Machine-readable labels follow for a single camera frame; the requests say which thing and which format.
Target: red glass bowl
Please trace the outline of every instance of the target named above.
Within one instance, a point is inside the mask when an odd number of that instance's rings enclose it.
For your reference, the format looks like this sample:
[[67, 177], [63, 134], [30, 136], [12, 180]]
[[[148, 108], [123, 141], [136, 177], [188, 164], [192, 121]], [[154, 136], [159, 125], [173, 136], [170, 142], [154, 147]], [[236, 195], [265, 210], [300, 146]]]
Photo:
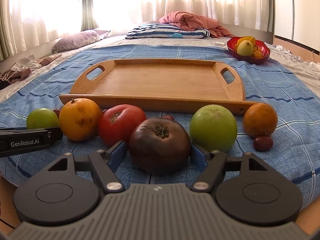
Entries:
[[256, 45], [261, 48], [261, 53], [263, 54], [263, 58], [257, 59], [254, 57], [247, 57], [247, 56], [241, 56], [238, 53], [235, 52], [235, 45], [239, 39], [242, 37], [233, 37], [227, 42], [228, 49], [233, 57], [235, 57], [237, 60], [244, 60], [250, 64], [262, 64], [264, 63], [270, 56], [270, 49], [267, 47], [267, 45], [263, 41], [256, 40]]

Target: bed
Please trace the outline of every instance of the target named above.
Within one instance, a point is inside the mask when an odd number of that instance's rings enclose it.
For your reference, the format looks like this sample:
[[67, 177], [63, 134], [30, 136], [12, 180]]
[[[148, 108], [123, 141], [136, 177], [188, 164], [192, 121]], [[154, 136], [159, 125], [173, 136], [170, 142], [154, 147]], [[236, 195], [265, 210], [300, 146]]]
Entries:
[[[243, 130], [242, 117], [236, 117], [237, 141], [228, 154], [241, 156], [245, 151], [254, 152], [299, 187], [303, 193], [303, 208], [320, 195], [319, 74], [309, 68], [309, 62], [275, 45], [268, 45], [270, 59], [262, 66], [239, 62], [230, 56], [226, 45], [215, 46], [216, 41], [226, 42], [229, 38], [126, 40], [124, 37], [110, 36], [81, 49], [64, 52], [23, 82], [0, 91], [0, 127], [25, 126], [26, 117], [33, 109], [61, 106], [58, 95], [68, 93], [86, 68], [104, 60], [168, 57], [223, 61], [241, 76], [247, 100], [270, 103], [279, 117], [273, 134], [274, 147], [266, 153], [253, 149], [252, 140]], [[173, 115], [188, 130], [192, 114], [147, 112], [148, 117], [165, 114]], [[0, 173], [20, 186], [64, 152], [83, 156], [97, 149], [106, 149], [99, 137], [85, 143], [73, 143], [64, 137], [48, 150], [1, 158]], [[173, 176], [156, 177], [137, 169], [127, 156], [116, 175], [125, 187], [130, 183], [186, 182], [190, 185], [199, 171], [189, 162], [186, 169]], [[225, 179], [235, 175], [230, 172]], [[79, 176], [91, 179], [87, 172], [80, 172]]]

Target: red tomato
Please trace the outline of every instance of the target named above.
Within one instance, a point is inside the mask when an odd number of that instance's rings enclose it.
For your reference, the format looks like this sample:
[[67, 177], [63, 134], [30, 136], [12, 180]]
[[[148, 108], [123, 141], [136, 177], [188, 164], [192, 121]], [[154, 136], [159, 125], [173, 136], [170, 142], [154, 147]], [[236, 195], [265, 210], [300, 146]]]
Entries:
[[115, 106], [102, 114], [98, 124], [99, 136], [108, 147], [120, 140], [129, 143], [134, 129], [146, 119], [146, 114], [137, 106]]

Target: blue toy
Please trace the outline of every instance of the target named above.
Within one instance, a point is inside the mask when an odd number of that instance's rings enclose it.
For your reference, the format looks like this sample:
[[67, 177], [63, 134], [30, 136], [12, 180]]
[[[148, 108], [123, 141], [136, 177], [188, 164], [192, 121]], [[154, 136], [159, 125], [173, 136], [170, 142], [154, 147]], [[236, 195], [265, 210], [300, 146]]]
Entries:
[[183, 36], [181, 33], [174, 33], [170, 36], [170, 38], [173, 38], [173, 39], [183, 39]]

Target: tray handle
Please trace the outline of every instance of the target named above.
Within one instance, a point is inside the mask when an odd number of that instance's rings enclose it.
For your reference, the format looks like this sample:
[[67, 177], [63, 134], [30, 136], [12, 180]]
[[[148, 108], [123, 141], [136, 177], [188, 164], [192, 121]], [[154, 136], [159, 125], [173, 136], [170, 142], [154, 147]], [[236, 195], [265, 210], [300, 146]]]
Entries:
[[[70, 94], [82, 94], [87, 93], [90, 88], [96, 85], [101, 79], [103, 79], [106, 75], [110, 73], [115, 67], [114, 60], [107, 60], [103, 62], [99, 62], [97, 64], [92, 65], [87, 68], [85, 71], [81, 73], [81, 75], [77, 78], [76, 82], [73, 84]], [[94, 71], [95, 69], [100, 68], [102, 70], [98, 76], [94, 79], [88, 79], [88, 75]]]
[[[242, 80], [236, 70], [234, 70], [231, 66], [224, 64], [224, 63], [216, 63], [216, 75], [220, 80], [223, 89], [225, 90], [229, 100], [239, 101], [239, 100], [246, 100], [245, 98], [245, 91]], [[234, 80], [228, 84], [223, 74], [229, 71], [231, 75], [233, 75]]]

